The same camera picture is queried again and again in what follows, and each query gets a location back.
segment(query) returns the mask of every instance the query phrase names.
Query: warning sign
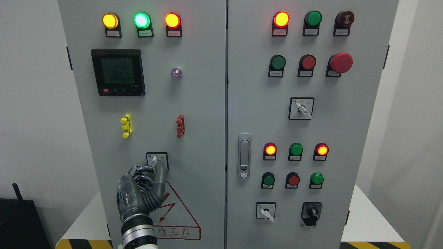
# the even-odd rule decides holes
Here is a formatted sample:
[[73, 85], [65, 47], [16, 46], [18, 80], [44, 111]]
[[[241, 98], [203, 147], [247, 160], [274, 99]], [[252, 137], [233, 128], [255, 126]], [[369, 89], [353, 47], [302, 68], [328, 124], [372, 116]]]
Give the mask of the warning sign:
[[162, 206], [149, 216], [158, 239], [200, 240], [201, 228], [171, 184], [166, 181]]

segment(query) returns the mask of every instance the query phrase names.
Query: digital power meter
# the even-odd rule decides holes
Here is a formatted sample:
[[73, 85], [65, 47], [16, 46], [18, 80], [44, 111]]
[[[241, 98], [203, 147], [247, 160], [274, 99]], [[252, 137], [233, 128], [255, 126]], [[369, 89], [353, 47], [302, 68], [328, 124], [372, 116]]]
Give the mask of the digital power meter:
[[140, 49], [92, 49], [95, 80], [100, 96], [143, 96]]

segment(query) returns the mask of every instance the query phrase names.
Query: red push button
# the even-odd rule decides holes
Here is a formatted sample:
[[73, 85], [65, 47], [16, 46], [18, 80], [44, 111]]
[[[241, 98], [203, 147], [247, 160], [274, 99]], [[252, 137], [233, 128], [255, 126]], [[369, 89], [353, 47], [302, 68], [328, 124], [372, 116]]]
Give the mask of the red push button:
[[351, 11], [342, 11], [335, 18], [337, 24], [342, 28], [348, 28], [354, 23], [354, 13]]
[[298, 176], [291, 176], [288, 180], [289, 185], [295, 186], [300, 183], [300, 178]]
[[342, 74], [346, 73], [351, 69], [353, 64], [352, 56], [348, 53], [341, 52], [336, 55], [331, 60], [331, 69], [334, 72]]
[[312, 55], [308, 55], [302, 60], [302, 67], [306, 70], [313, 69], [316, 64], [316, 60]]

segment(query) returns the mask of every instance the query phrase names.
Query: yellow terminal connector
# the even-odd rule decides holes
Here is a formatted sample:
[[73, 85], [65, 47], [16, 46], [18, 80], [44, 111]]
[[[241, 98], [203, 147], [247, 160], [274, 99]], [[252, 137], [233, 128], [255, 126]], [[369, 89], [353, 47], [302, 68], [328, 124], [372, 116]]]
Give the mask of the yellow terminal connector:
[[131, 124], [131, 115], [125, 114], [123, 118], [120, 119], [120, 123], [122, 123], [121, 130], [124, 131], [123, 138], [128, 138], [132, 134], [132, 124]]

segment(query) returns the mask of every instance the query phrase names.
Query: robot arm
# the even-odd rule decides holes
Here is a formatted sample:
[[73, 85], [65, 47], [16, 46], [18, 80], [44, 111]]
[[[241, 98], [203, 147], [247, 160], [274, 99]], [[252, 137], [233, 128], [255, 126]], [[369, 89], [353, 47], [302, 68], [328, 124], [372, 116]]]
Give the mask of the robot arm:
[[[147, 175], [154, 173], [154, 181]], [[162, 205], [167, 167], [157, 161], [154, 167], [133, 166], [117, 185], [117, 206], [123, 222], [124, 249], [157, 247], [154, 226], [149, 214]]]

